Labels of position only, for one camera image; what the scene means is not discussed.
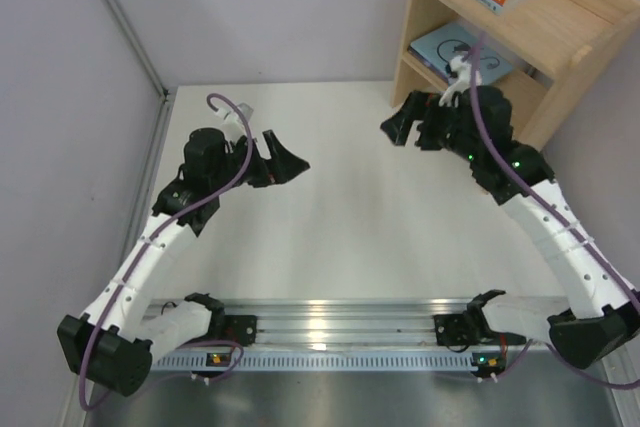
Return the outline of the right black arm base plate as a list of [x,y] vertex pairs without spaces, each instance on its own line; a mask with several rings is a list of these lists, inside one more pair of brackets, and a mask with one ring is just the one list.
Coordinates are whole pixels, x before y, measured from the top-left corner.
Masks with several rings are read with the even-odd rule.
[[441,347],[521,346],[525,337],[512,333],[489,333],[475,327],[464,314],[438,314],[433,316],[436,342]]

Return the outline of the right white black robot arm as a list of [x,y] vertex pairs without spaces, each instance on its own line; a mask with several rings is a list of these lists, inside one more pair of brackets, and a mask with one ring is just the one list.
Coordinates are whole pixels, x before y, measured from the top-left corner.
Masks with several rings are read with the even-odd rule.
[[492,86],[477,89],[478,130],[469,92],[442,106],[436,93],[413,91],[380,125],[392,144],[412,129],[422,151],[447,150],[467,161],[474,181],[526,234],[549,266],[564,301],[529,301],[493,289],[474,297],[463,313],[463,341],[477,344],[514,334],[551,345],[563,361],[583,370],[639,333],[639,292],[612,267],[571,212],[541,153],[513,137],[512,105]]

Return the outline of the dark purple galaxy book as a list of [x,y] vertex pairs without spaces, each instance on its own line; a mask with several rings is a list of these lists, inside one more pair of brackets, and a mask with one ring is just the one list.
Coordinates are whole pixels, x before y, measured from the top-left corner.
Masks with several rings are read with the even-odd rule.
[[416,60],[421,66],[430,70],[433,74],[435,74],[439,79],[444,81],[446,84],[450,83],[450,77],[446,72],[446,65],[440,62],[440,59],[436,59],[435,61],[429,60],[425,58],[422,54],[417,52],[413,47],[409,46],[407,48],[407,53]]

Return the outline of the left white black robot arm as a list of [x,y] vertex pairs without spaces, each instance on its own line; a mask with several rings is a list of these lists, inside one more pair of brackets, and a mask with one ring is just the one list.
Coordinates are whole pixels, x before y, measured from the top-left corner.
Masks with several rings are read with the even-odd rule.
[[57,336],[69,369],[110,392],[129,397],[153,363],[192,341],[222,341],[225,308],[209,294],[191,293],[168,313],[144,319],[155,291],[220,207],[220,196],[247,184],[286,184],[310,168],[271,130],[268,157],[245,135],[228,140],[216,128],[193,131],[176,177],[161,190],[135,247],[84,311],[67,315]]

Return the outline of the light blue swan book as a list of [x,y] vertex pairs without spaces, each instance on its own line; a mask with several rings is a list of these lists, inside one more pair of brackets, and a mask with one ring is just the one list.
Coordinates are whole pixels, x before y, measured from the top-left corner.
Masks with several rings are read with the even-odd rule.
[[[465,55],[476,44],[477,38],[469,33],[462,25],[451,22],[431,31],[413,41],[409,46],[425,58],[435,61],[440,59],[446,65],[458,55]],[[513,71],[512,64],[496,51],[484,44],[480,50],[479,72],[483,84],[492,84]]]

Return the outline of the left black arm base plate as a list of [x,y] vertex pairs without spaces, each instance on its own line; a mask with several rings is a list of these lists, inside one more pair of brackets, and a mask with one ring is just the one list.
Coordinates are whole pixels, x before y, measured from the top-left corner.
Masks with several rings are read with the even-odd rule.
[[255,315],[218,315],[213,316],[207,331],[198,337],[190,339],[186,345],[214,340],[232,341],[243,347],[255,343],[257,335],[257,321]]

